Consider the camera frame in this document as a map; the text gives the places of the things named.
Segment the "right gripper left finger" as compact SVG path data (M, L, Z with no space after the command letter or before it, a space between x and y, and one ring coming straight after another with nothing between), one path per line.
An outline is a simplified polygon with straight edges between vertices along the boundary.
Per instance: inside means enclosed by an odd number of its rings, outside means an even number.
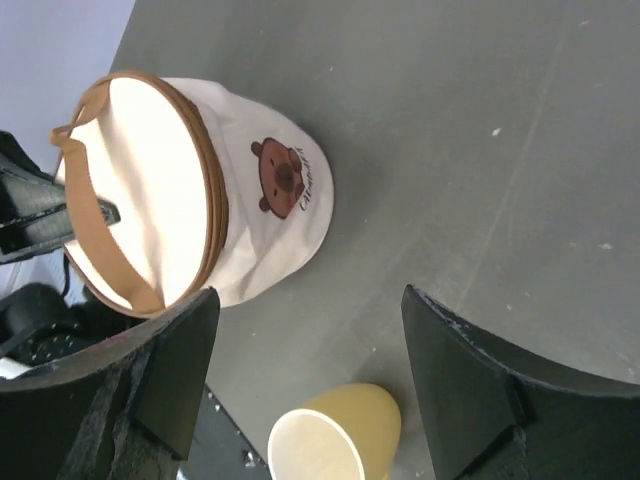
M208 288L2 381L2 478L175 478L189 456L219 313Z

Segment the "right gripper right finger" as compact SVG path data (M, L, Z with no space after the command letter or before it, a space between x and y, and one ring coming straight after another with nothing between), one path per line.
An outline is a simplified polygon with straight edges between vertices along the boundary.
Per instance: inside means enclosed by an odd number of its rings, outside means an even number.
M437 478L638 478L638 385L534 354L413 286L401 312Z

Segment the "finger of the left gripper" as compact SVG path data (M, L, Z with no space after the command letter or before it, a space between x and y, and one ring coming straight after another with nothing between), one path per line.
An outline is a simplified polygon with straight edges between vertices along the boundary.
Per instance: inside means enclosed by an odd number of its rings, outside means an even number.
M1 132L1 263L48 254L75 239L64 187Z

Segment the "cream round laundry bag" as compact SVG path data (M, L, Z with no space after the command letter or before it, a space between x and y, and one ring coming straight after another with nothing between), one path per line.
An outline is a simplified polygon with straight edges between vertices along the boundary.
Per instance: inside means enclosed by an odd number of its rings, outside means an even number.
M127 315L155 317L205 288L244 303L303 267L329 230L321 148L213 81L105 76L49 141L74 233L65 253Z

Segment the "yellow mug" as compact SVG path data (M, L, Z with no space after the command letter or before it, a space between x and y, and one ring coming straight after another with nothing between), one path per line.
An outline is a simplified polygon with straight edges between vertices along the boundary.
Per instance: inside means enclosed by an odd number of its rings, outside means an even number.
M386 389L343 385L275 422L269 471L273 479L388 479L400 433L400 409Z

